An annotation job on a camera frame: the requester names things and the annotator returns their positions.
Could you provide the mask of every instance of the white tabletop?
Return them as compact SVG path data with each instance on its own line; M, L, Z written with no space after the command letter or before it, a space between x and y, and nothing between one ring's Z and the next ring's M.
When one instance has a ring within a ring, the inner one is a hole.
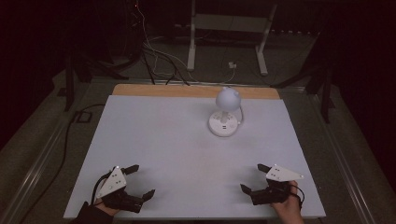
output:
M90 202L97 179L114 166L138 164L126 191L141 197L155 189L130 219L252 219L276 217L269 205L253 205L240 184L266 188L257 164L281 165L304 175L303 217L324 217L314 180L282 100L243 99L244 123L227 138L207 121L214 98L109 96L78 176L65 218Z

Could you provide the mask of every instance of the lamp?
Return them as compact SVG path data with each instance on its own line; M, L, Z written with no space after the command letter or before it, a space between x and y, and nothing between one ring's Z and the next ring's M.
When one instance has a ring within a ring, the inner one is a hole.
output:
M213 113L209 118L210 131L220 137L229 137L236 132L238 125L241 123L231 112L241 108L241 96L239 92L223 87L216 97L216 105L221 109Z

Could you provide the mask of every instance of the gray carpet floor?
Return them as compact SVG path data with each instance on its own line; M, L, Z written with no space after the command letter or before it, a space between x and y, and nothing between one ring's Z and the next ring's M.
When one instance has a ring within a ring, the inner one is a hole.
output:
M215 47L200 43L197 47L195 71L188 74L181 63L177 63L177 67L191 84L213 85L227 81L226 84L229 85L266 86L297 74L314 42L315 38L305 35L270 35L264 52L269 70L268 77L259 75L253 45ZM160 38L150 43L155 49L172 54L182 62L187 61L186 38L180 38L172 44L161 41ZM154 65L154 57L148 55L148 62ZM234 71L227 67L228 62L237 63ZM163 84L170 77L168 74L173 72L173 68L170 64L159 60L156 72L157 83ZM142 62L134 64L121 74L130 78L124 82L150 84L149 73ZM337 87L332 87L332 102L335 108L330 109L331 123L326 124L318 114L320 95L304 93L306 81L307 79L303 79L279 90L289 110L292 124L327 214L321 219L307 219L305 223L396 223L395 194L375 161L358 125L347 110ZM27 209L48 185L59 167L64 153L65 124L73 111L93 104L105 104L114 86L121 82L109 77L95 76L92 83L77 84L77 99L71 112L68 113L64 112L65 99L57 96L58 90L64 86L64 72L54 78L54 83L56 89L0 152L0 175L3 177L0 183L0 212L3 215L7 206L15 199L18 187L37 156L43 148L52 148L48 162L37 179L34 189L27 193L23 205L15 211L18 217L15 220L26 214ZM24 223L68 222L63 219L64 209L103 107L96 106L90 111L93 113L90 123L71 125L64 167L49 190L29 212ZM131 222L180 223L115 220L115 223ZM186 221L186 223L263 222L263 220ZM280 223L277 219L267 222Z

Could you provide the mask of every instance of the dark background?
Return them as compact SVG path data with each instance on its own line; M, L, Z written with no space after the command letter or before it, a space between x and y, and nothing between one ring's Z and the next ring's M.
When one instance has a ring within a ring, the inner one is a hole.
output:
M175 23L190 22L189 1L140 2L147 21L158 34L172 37ZM259 7L252 7L257 1L251 1L252 5L247 1L223 2L202 0L197 11L247 16L266 13L258 10ZM97 20L92 6L93 1L82 5L78 1L65 0L0 3L0 147L53 90L51 79L64 69L66 43L71 31L79 28L81 35L84 31L89 31L85 35L94 32L96 47L108 53L111 41L106 43L106 38L112 31ZM392 1L289 1L279 4L272 27L276 33L292 31L318 35L321 32L307 61L334 61L333 83L339 86L393 189L396 189L393 175L396 171L393 166L396 149L395 11L396 4ZM114 13L114 21L120 17Z

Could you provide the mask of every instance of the lamp base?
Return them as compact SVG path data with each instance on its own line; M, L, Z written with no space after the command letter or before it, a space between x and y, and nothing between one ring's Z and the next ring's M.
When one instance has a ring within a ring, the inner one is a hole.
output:
M228 117L225 123L221 123L222 111L213 113L209 118L209 129L210 131L220 137L229 137L236 132L238 128L238 120L236 117L228 113Z

